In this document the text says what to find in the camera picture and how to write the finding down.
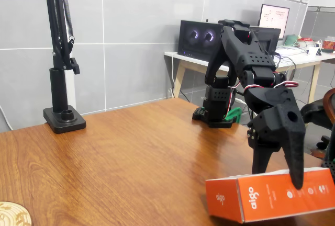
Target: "screen display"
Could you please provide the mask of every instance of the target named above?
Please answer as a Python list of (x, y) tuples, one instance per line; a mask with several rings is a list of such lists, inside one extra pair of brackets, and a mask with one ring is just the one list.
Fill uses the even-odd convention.
[(260, 19), (260, 27), (281, 29), (280, 39), (284, 38), (284, 32), (288, 19), (289, 8), (263, 5)]

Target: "black base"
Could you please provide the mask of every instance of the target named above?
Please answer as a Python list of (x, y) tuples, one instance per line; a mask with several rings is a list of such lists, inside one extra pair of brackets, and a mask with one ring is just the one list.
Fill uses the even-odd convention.
[(43, 116), (54, 133), (66, 133), (86, 128), (86, 121), (83, 117), (72, 106), (69, 105), (68, 109), (69, 112), (73, 112), (74, 118), (71, 120), (62, 119), (62, 114), (53, 112), (52, 107), (43, 110)]
[(205, 110), (201, 107), (195, 109), (193, 115), (193, 120), (201, 120), (204, 123), (207, 123), (210, 128), (231, 128), (232, 124), (236, 122), (237, 117), (234, 117), (231, 120), (220, 120), (220, 121), (209, 121), (205, 115)]

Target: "gray tile wall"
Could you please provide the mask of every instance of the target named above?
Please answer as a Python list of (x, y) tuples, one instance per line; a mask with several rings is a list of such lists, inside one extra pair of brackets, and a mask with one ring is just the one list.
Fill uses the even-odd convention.
[[(286, 34), (298, 34), (306, 5), (287, 0), (69, 0), (81, 74), (81, 114), (170, 96), (180, 20), (238, 19), (256, 25), (262, 3), (290, 7)], [(0, 105), (14, 129), (44, 123), (52, 67), (46, 0), (0, 0)], [(178, 60), (175, 60), (176, 74)], [(204, 74), (186, 71), (182, 91), (202, 105)], [(0, 131), (7, 130), (0, 117)]]
[[(316, 9), (316, 12), (308, 10), (306, 12), (305, 21), (301, 29), (301, 36), (312, 38), (313, 40), (324, 40), (327, 36), (335, 37), (335, 13), (324, 13), (318, 10), (318, 7), (310, 7)], [(335, 65), (322, 63), (317, 82), (317, 88), (314, 100), (322, 99), (325, 93), (335, 87)], [(298, 70), (295, 79), (300, 82), (300, 87), (295, 88), (295, 96), (297, 99), (307, 103), (310, 80), (312, 76), (312, 67), (306, 67)], [(315, 148), (316, 143), (322, 135), (330, 136), (330, 131), (322, 127), (310, 124), (306, 132), (305, 144), (311, 149)]]

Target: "black chair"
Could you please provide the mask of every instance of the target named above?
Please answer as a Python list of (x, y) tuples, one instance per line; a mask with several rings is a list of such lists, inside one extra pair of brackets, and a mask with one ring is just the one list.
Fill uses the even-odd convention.
[[(335, 122), (335, 88), (329, 90), (323, 99), (306, 104), (300, 112), (306, 124), (313, 123), (333, 131), (335, 129), (333, 128)], [(321, 140), (322, 142), (317, 143), (317, 147), (321, 150), (327, 149), (326, 157), (333, 157), (334, 155), (335, 158), (335, 151), (330, 152), (335, 145), (328, 146), (331, 138), (322, 136)]]

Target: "wooden table surface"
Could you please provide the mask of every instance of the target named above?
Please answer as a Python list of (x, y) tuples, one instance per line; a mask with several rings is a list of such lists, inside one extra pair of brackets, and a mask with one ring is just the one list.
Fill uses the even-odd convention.
[[(196, 106), (169, 99), (86, 116), (87, 128), (48, 125), (0, 134), (0, 201), (42, 225), (237, 225), (207, 213), (205, 180), (250, 174), (240, 125), (210, 129)], [(320, 160), (305, 154), (305, 166)], [(283, 152), (268, 171), (287, 168)], [(331, 225), (332, 211), (248, 225)]]

